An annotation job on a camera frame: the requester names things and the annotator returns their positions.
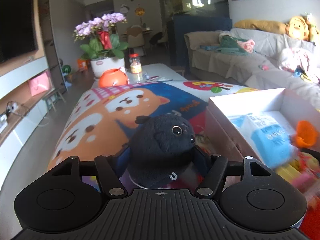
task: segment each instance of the green blanket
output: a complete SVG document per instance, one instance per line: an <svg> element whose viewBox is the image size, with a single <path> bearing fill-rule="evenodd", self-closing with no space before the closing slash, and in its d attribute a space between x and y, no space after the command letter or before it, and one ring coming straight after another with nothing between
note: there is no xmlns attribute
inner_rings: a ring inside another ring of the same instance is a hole
<svg viewBox="0 0 320 240"><path fill-rule="evenodd" d="M219 48L216 51L223 54L229 55L239 55L239 56L248 56L250 53L246 52L240 46L238 46L237 41L247 41L245 39L234 38L228 35L224 35L221 39Z"/></svg>

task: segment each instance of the plush toy eye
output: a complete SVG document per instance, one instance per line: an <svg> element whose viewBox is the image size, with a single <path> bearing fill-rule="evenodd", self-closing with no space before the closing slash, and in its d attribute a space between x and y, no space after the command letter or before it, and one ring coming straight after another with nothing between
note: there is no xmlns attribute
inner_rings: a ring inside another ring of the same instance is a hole
<svg viewBox="0 0 320 240"><path fill-rule="evenodd" d="M191 135L191 143L194 144L196 142L196 139L193 135Z"/></svg>
<svg viewBox="0 0 320 240"><path fill-rule="evenodd" d="M182 129L180 126L177 126L175 125L173 128L172 128L172 132L173 134L175 135L182 135Z"/></svg>

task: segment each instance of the pink plaid pattern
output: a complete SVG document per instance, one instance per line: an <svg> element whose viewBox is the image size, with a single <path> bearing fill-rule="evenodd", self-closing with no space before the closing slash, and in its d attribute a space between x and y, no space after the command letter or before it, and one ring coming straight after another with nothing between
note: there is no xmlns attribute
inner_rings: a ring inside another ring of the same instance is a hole
<svg viewBox="0 0 320 240"><path fill-rule="evenodd" d="M107 87L107 88L93 88L92 91L102 100L108 98L112 95L119 94L131 88L139 87L142 85L152 84L151 82L139 83L133 85L122 85L116 87Z"/></svg>

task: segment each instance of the yellow pillow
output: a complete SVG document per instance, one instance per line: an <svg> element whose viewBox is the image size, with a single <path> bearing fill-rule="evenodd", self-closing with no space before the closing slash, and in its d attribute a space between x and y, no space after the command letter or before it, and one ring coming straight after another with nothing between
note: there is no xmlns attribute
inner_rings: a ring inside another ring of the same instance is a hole
<svg viewBox="0 0 320 240"><path fill-rule="evenodd" d="M269 33L277 33L277 34L285 34L285 24L277 21L256 21L253 23L257 30L269 32Z"/></svg>
<svg viewBox="0 0 320 240"><path fill-rule="evenodd" d="M256 22L257 20L252 20L252 19L242 20L242 21L236 22L234 24L234 27L240 28L240 29L256 30L256 27L254 26Z"/></svg>

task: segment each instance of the stuffed animal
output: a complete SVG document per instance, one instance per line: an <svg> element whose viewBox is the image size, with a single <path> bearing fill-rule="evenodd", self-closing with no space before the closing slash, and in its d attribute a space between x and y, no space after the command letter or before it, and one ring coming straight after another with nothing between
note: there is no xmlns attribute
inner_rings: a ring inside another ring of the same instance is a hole
<svg viewBox="0 0 320 240"><path fill-rule="evenodd" d="M291 38L307 41L309 39L308 25L302 17L292 17L287 24L286 34Z"/></svg>
<svg viewBox="0 0 320 240"><path fill-rule="evenodd" d="M128 171L142 188L159 188L176 180L193 159L195 133L190 123L177 115L138 116L143 125L131 137Z"/></svg>
<svg viewBox="0 0 320 240"><path fill-rule="evenodd" d="M319 46L320 45L320 33L319 33L319 30L315 26L312 13L307 14L306 23L308 24L308 27L309 27L309 41L313 42L316 46Z"/></svg>

